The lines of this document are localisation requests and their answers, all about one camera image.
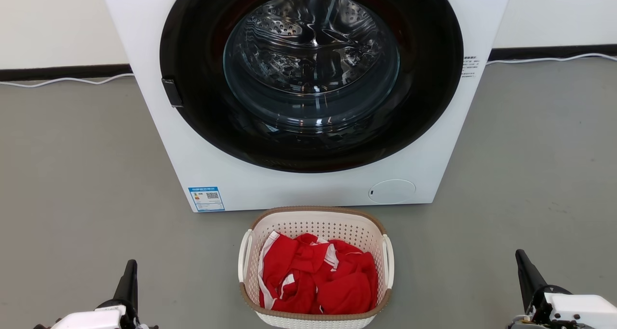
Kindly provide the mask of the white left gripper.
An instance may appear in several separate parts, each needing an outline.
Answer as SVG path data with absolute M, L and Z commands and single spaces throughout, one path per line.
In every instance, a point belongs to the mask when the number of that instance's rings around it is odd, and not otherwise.
M 137 261 L 129 260 L 114 293 L 114 299 L 101 303 L 92 311 L 73 312 L 51 326 L 37 324 L 35 329 L 158 329 L 148 326 L 137 316 Z

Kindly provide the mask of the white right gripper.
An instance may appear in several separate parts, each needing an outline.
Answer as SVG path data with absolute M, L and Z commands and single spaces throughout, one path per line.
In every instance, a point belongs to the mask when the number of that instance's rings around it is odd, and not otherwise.
M 508 329 L 615 329 L 617 308 L 599 295 L 571 294 L 548 285 L 527 253 L 515 252 L 523 315 Z

